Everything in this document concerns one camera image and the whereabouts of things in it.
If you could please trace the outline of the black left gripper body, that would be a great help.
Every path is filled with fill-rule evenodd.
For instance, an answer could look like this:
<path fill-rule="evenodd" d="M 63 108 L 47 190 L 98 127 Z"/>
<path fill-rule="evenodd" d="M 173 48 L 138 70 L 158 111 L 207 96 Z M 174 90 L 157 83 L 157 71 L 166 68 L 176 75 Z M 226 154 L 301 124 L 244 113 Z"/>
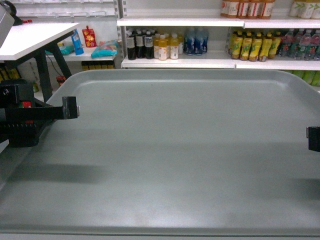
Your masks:
<path fill-rule="evenodd" d="M 5 120 L 7 108 L 47 107 L 49 104 L 34 97 L 34 90 L 30 83 L 19 78 L 0 82 L 0 122 L 32 123 L 47 120 Z"/>

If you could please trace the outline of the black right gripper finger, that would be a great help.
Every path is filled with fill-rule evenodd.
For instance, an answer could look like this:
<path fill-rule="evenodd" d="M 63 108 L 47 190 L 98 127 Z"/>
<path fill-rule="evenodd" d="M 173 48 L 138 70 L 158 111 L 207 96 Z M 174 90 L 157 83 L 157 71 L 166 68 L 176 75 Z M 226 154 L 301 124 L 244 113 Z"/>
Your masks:
<path fill-rule="evenodd" d="M 308 126 L 306 128 L 306 138 L 308 139 L 308 149 L 311 151 L 320 151 L 320 127 Z"/>

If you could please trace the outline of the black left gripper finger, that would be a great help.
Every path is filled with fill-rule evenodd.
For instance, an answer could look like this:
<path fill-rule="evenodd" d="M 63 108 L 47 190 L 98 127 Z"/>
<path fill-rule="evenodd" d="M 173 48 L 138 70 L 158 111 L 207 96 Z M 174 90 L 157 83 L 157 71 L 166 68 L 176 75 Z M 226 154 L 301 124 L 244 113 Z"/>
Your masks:
<path fill-rule="evenodd" d="M 0 139 L 8 140 L 9 148 L 29 148 L 39 144 L 44 129 L 54 120 L 35 120 L 32 123 L 1 122 Z"/>
<path fill-rule="evenodd" d="M 75 96 L 63 96 L 62 106 L 5 108 L 5 120 L 68 120 L 80 116 Z"/>

